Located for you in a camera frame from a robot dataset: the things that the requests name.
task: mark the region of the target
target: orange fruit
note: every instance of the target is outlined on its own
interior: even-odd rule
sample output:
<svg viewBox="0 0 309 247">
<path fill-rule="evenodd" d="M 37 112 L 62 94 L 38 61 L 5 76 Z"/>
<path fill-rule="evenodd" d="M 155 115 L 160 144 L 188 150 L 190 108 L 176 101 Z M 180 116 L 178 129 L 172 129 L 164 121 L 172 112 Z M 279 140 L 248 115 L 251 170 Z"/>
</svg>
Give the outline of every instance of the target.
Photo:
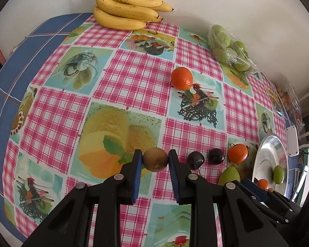
<svg viewBox="0 0 309 247">
<path fill-rule="evenodd" d="M 237 144 L 229 148 L 228 158 L 232 163 L 243 162 L 248 156 L 248 148 L 244 144 Z"/>
<path fill-rule="evenodd" d="M 268 180 L 266 179 L 259 180 L 259 183 L 258 183 L 259 188 L 268 189 L 268 185 L 269 185 Z"/>
<path fill-rule="evenodd" d="M 188 90 L 193 84 L 191 72 L 185 67 L 173 70 L 171 75 L 173 86 L 178 90 Z"/>
</svg>

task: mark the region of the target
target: silver screw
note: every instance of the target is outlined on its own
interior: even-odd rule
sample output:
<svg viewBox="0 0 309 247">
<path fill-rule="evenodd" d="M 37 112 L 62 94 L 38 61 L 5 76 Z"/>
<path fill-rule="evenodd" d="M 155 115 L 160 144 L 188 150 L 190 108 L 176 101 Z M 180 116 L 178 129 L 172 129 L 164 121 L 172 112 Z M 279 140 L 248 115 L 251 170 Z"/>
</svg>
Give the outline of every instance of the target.
<svg viewBox="0 0 309 247">
<path fill-rule="evenodd" d="M 198 175 L 196 175 L 196 174 L 189 174 L 189 175 L 188 175 L 188 178 L 189 178 L 190 180 L 197 180 L 197 179 L 198 179 Z"/>
<path fill-rule="evenodd" d="M 83 189 L 86 186 L 86 184 L 84 182 L 78 182 L 75 187 L 77 189 Z"/>
<path fill-rule="evenodd" d="M 122 180 L 124 178 L 124 175 L 123 174 L 116 174 L 116 175 L 114 175 L 113 178 L 116 179 L 116 180 Z"/>
<path fill-rule="evenodd" d="M 227 188 L 228 189 L 235 189 L 236 185 L 234 183 L 229 182 L 229 183 L 227 183 Z"/>
</svg>

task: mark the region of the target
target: bag of green apples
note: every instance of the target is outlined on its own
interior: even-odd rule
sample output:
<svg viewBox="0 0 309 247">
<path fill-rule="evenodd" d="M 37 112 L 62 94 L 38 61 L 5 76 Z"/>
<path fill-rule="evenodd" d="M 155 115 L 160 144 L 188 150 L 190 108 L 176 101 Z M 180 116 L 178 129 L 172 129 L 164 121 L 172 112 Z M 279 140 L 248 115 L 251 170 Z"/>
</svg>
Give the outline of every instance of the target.
<svg viewBox="0 0 309 247">
<path fill-rule="evenodd" d="M 248 58 L 243 42 L 220 25 L 211 25 L 208 45 L 213 56 L 226 67 L 232 67 L 244 74 L 259 72 L 254 62 Z"/>
</svg>

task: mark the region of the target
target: blue fabric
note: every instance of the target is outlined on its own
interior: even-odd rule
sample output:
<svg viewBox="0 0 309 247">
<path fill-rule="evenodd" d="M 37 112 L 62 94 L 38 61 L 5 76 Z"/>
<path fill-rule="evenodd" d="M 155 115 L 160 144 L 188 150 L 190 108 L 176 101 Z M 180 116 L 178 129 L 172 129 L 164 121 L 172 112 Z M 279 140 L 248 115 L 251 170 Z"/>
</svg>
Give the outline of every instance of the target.
<svg viewBox="0 0 309 247">
<path fill-rule="evenodd" d="M 6 217 L 2 187 L 2 169 L 12 121 L 30 81 L 67 34 L 90 15 L 71 14 L 47 20 L 22 42 L 0 71 L 0 221 L 21 241 L 25 241 L 25 237 Z"/>
</svg>

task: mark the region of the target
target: stainless steel tray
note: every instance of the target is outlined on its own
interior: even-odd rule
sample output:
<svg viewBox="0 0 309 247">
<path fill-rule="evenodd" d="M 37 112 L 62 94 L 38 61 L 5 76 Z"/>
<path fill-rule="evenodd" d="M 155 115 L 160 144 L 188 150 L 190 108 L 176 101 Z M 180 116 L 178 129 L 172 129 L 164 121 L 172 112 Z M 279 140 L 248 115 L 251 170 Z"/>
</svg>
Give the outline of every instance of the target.
<svg viewBox="0 0 309 247">
<path fill-rule="evenodd" d="M 273 182 L 274 168 L 280 165 L 284 170 L 284 180 L 280 185 Z M 285 195 L 288 177 L 288 162 L 286 151 L 282 142 L 276 134 L 267 134 L 259 146 L 256 154 L 252 181 L 254 178 L 266 179 L 269 182 L 269 188 Z"/>
</svg>

